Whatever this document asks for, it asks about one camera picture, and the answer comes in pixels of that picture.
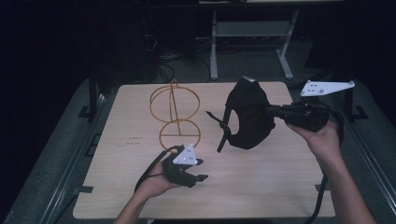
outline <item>person's right hand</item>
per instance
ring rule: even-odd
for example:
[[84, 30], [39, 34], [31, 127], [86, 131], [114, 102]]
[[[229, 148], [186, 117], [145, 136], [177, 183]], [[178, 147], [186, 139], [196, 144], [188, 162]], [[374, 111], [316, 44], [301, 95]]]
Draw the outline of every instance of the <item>person's right hand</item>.
[[326, 126], [316, 133], [289, 124], [287, 126], [305, 139], [322, 169], [326, 170], [329, 165], [334, 165], [343, 160], [340, 152], [337, 126], [333, 122], [328, 121]]

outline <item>dark floor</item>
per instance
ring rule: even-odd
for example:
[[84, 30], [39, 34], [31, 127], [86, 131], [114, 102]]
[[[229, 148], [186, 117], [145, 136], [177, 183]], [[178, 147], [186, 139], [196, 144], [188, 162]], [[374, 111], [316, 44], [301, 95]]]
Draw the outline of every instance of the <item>dark floor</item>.
[[[263, 40], [256, 48], [220, 53], [217, 82], [235, 82], [241, 76], [253, 77], [259, 81], [282, 81], [290, 87], [292, 98], [298, 100], [301, 89], [293, 87], [305, 83], [321, 70], [304, 67], [312, 43], [293, 41], [287, 58], [295, 78], [286, 80], [275, 53], [275, 48], [280, 42], [281, 39]], [[169, 58], [174, 54], [163, 54], [163, 56]], [[168, 79], [172, 76], [172, 71], [175, 72], [174, 78], [179, 83], [213, 81], [208, 79], [208, 60], [207, 51], [197, 53], [196, 59], [176, 58], [173, 61], [163, 59], [165, 65], [161, 65], [162, 71], [157, 73], [150, 83], [164, 83], [163, 74], [166, 74], [165, 79]], [[330, 79], [331, 74], [322, 80]], [[391, 200], [389, 195], [394, 196], [394, 191], [389, 192], [389, 195], [386, 193], [387, 190], [393, 190], [392, 186], [396, 186], [396, 176], [393, 172], [396, 168], [394, 162], [396, 131], [375, 104], [370, 91], [358, 80], [356, 84], [354, 106], [361, 107], [368, 119], [356, 119], [354, 122], [346, 123], [343, 156], [378, 223], [396, 223], [396, 216], [389, 202]], [[94, 152], [94, 147], [90, 147], [90, 143], [92, 139], [97, 141], [100, 136], [117, 94], [117, 87], [111, 86], [110, 89], [111, 91], [104, 94], [104, 98], [99, 99], [96, 117], [88, 122], [87, 118], [78, 116], [81, 108], [89, 105], [88, 80], [81, 83], [12, 206], [12, 216], [7, 224], [112, 222], [112, 220], [78, 220], [72, 216], [76, 202], [74, 193], [81, 187], [92, 160], [92, 157], [86, 156], [86, 152], [87, 150], [90, 150], [89, 153]], [[342, 111], [343, 95], [337, 93], [323, 97], [322, 100]], [[356, 108], [353, 109], [354, 114], [359, 112]], [[367, 157], [367, 152], [373, 154], [373, 160], [377, 164], [370, 161], [371, 157]], [[305, 218], [269, 219], [277, 224], [305, 221]], [[320, 217], [316, 223], [335, 223], [335, 218]]]

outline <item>white triangular bracket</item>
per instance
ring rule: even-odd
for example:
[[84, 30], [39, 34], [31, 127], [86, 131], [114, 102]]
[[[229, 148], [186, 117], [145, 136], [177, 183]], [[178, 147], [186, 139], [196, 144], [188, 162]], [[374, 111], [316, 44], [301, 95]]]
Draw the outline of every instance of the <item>white triangular bracket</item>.
[[173, 159], [173, 164], [180, 165], [196, 165], [198, 163], [195, 157], [195, 150], [193, 144], [190, 144], [183, 151]]
[[355, 82], [316, 82], [308, 80], [305, 83], [301, 96], [321, 96], [337, 91], [354, 88]]

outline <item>hand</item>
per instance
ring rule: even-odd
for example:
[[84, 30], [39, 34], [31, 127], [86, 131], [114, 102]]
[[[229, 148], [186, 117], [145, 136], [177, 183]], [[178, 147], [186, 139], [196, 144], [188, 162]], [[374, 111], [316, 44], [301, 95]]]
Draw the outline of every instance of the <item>hand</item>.
[[161, 195], [169, 189], [179, 187], [179, 185], [169, 182], [169, 180], [163, 176], [163, 161], [158, 162], [149, 175], [152, 176], [146, 178], [134, 194], [139, 194], [149, 199]]
[[287, 126], [306, 141], [323, 169], [326, 170], [329, 165], [343, 160], [340, 152], [337, 126], [333, 122], [328, 121], [326, 126], [316, 133], [289, 124]]

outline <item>forearm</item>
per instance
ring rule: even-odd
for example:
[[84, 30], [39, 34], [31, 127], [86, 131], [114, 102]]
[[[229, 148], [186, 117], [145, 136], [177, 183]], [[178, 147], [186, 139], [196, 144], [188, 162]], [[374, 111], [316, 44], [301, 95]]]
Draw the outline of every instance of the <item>forearm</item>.
[[376, 223], [343, 162], [326, 169], [332, 186], [332, 202], [339, 223]]
[[135, 194], [125, 205], [119, 216], [114, 221], [115, 224], [135, 224], [148, 199], [141, 198]]

